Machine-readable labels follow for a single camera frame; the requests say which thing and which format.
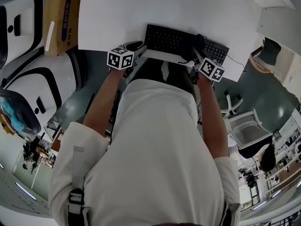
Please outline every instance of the floor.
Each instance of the floor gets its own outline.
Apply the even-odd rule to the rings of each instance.
[[[88,67],[87,83],[55,114],[63,130],[68,128],[70,122],[76,121],[85,113],[91,97],[97,93],[108,73],[106,52],[86,50],[85,54]],[[143,58],[140,60],[138,65],[142,64]],[[123,82],[121,87],[121,90],[124,90],[126,83]],[[227,107],[224,95],[226,90],[234,103],[238,101],[237,95],[244,99],[237,112],[247,112],[255,108],[262,125],[271,132],[280,129],[299,104],[297,98],[287,92],[272,74],[259,73],[249,63],[238,82],[222,79],[220,83],[215,84],[215,94],[221,108]]]

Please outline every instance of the office chair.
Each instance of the office chair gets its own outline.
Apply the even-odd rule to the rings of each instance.
[[[226,110],[221,110],[222,114],[224,115],[224,119],[228,118],[230,115],[235,115],[237,114],[237,112],[235,111],[240,105],[241,103],[243,103],[244,99],[238,95],[237,98],[239,99],[239,102],[237,104],[235,104],[234,106],[232,106],[231,103],[231,97],[228,94],[227,91],[225,91],[225,96],[227,97],[227,102],[228,102],[228,108]]]
[[[269,38],[265,38],[263,46],[256,49],[249,57],[252,66],[261,73],[270,73],[276,64],[281,46]]]
[[[255,109],[250,112],[225,119],[227,131],[240,149],[260,143],[273,133],[267,131],[258,119]]]

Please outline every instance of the black hair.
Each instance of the black hair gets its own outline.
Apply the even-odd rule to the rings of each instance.
[[[276,165],[275,158],[275,148],[274,145],[270,144],[267,149],[265,149],[261,161],[260,168],[265,172],[271,171]]]

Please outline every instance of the person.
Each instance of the person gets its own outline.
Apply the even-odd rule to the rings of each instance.
[[[162,64],[147,59],[123,92],[110,147],[104,136],[123,71],[108,74],[83,125],[69,125],[49,189],[58,225],[68,224],[72,167],[78,165],[72,165],[74,146],[85,149],[81,170],[87,172],[83,190],[90,226],[238,224],[238,167],[228,154],[212,84],[199,74],[203,140],[186,67],[169,63],[165,81]]]
[[[239,149],[238,152],[246,159],[258,156],[259,166],[262,171],[269,172],[276,165],[275,148],[272,144],[272,136],[244,149]]]

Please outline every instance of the white shirt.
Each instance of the white shirt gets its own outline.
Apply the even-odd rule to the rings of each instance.
[[[150,80],[123,93],[112,144],[71,123],[61,142],[49,192],[50,211],[67,225],[73,146],[85,148],[85,207],[90,226],[195,223],[218,226],[225,200],[240,201],[238,169],[229,157],[213,159],[196,122],[191,94]],[[240,210],[236,213],[238,223]]]

